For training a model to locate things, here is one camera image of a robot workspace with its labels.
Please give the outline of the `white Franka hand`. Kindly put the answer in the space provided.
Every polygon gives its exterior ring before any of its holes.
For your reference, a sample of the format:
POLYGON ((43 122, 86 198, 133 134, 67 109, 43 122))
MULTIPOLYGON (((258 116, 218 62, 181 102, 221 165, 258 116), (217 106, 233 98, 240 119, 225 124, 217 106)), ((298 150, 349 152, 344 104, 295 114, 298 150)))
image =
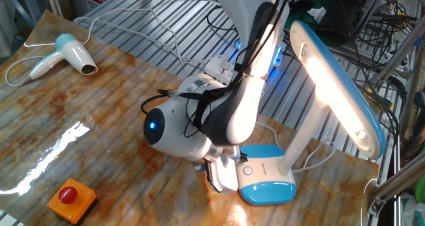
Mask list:
MULTIPOLYGON (((211 187, 218 193, 233 193, 238 190, 238 180, 236 175, 236 164, 227 155, 204 156, 207 180, 211 187)), ((245 153, 240 153, 239 162, 248 161, 245 153)))

